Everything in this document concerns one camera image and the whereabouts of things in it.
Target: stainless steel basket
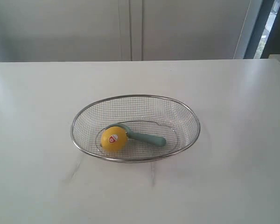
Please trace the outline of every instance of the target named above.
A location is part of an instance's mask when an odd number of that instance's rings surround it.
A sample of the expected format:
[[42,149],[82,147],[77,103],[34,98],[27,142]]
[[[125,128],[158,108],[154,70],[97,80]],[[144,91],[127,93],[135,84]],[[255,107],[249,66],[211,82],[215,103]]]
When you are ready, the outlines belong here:
[[[134,132],[164,137],[164,147],[129,139],[116,153],[100,146],[104,129],[114,123]],[[200,134],[194,112],[182,102],[152,95],[125,95],[106,98],[82,109],[70,129],[74,144],[83,152],[115,162],[147,162],[179,153],[193,145]]]

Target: sticker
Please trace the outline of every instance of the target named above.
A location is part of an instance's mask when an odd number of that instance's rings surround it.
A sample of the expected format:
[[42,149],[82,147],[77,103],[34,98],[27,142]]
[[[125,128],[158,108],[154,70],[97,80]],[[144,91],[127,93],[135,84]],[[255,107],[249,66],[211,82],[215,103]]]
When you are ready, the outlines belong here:
[[110,138],[109,138],[109,142],[110,142],[110,143],[114,143],[114,142],[116,142],[116,141],[117,141],[117,138],[118,138],[118,136],[117,136],[117,135],[115,135],[115,134],[113,134],[113,135],[111,135],[111,136],[110,136]]

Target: oval basket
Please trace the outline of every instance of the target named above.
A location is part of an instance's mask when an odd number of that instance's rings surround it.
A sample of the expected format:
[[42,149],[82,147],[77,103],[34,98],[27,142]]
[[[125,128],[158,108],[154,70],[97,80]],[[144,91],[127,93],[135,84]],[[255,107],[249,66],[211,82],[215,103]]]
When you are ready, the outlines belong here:
[[[114,123],[134,132],[164,137],[164,147],[128,139],[122,150],[105,151],[100,146],[104,129]],[[200,123],[184,103],[153,95],[124,95],[102,99],[82,109],[70,128],[74,144],[83,152],[115,162],[148,162],[179,153],[193,145],[200,134]]]

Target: wire mesh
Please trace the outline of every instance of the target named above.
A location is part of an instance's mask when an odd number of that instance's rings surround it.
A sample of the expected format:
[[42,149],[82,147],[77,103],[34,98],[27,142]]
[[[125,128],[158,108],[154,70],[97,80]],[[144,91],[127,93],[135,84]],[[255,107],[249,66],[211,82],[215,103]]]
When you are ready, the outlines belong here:
[[[132,131],[161,136],[164,147],[128,139],[118,152],[100,146],[104,128],[123,123]],[[170,98],[126,95],[93,103],[78,113],[71,127],[71,137],[82,151],[110,161],[144,162],[161,159],[190,147],[198,138],[200,124],[193,111]]]

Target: yellow ball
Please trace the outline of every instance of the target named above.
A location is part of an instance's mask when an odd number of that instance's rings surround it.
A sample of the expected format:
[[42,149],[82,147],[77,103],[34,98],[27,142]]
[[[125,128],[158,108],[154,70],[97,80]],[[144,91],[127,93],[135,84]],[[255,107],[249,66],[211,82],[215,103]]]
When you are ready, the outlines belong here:
[[121,127],[109,127],[101,137],[101,145],[108,152],[118,152],[127,141],[126,131]]

